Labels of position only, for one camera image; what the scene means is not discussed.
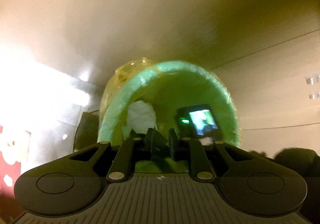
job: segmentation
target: ribbed gray panel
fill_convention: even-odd
[[[271,224],[309,223],[296,213],[277,218],[246,215],[229,206],[211,184],[189,175],[135,173],[125,183],[110,184],[102,198],[73,216],[45,218],[26,212],[17,224]]]

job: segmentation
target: triangular cutout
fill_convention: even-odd
[[[74,155],[72,157],[70,157],[70,160],[76,160],[76,161],[89,161],[91,159],[91,157],[96,153],[96,151],[98,150],[97,147],[93,147],[91,149],[88,149],[86,151],[83,151],[82,153],[79,153],[77,155]]]
[[[239,161],[246,161],[246,160],[251,160],[253,157],[246,155],[244,153],[238,152],[236,150],[233,150],[230,147],[225,147],[225,150],[227,153],[231,156],[231,158],[237,162]]]

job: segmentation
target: silver screw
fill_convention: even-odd
[[[207,172],[207,171],[201,171],[197,174],[198,178],[203,179],[203,180],[208,180],[213,177],[212,173]]]
[[[112,180],[120,180],[120,179],[124,178],[124,174],[119,171],[114,171],[111,174],[109,174],[109,178]]]

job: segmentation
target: beige ceiling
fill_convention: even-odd
[[[0,51],[27,54],[74,77],[88,72],[100,86],[117,67],[142,56],[211,69],[258,51],[235,48],[257,31],[266,47],[264,26],[289,20],[292,5],[312,13],[315,1],[0,0]]]

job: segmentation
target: lit screen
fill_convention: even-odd
[[[193,111],[189,115],[198,135],[205,135],[213,129],[218,129],[209,110]]]

